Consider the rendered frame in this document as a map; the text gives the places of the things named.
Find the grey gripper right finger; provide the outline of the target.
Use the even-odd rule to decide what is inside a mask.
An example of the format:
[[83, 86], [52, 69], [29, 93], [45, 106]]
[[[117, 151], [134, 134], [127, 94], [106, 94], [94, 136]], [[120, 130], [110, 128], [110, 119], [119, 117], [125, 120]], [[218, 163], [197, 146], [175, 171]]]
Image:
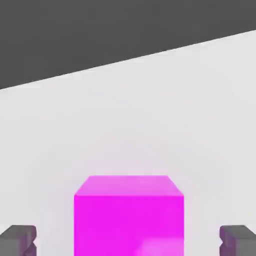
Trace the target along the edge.
[[256, 234], [245, 225], [222, 225], [219, 256], [256, 256]]

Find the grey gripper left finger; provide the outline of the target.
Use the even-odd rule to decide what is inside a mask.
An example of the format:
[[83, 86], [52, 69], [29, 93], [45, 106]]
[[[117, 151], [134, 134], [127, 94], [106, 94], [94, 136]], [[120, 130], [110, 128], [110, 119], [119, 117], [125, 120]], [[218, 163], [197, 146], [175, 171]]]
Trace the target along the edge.
[[0, 234], [0, 256], [37, 256], [34, 225], [11, 225]]

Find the small magenta cube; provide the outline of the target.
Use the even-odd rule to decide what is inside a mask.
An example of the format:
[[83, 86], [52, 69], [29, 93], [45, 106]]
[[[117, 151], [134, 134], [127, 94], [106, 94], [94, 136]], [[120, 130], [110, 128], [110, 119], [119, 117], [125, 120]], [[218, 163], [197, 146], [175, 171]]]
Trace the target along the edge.
[[166, 175], [92, 175], [74, 195], [74, 256], [184, 256], [184, 195]]

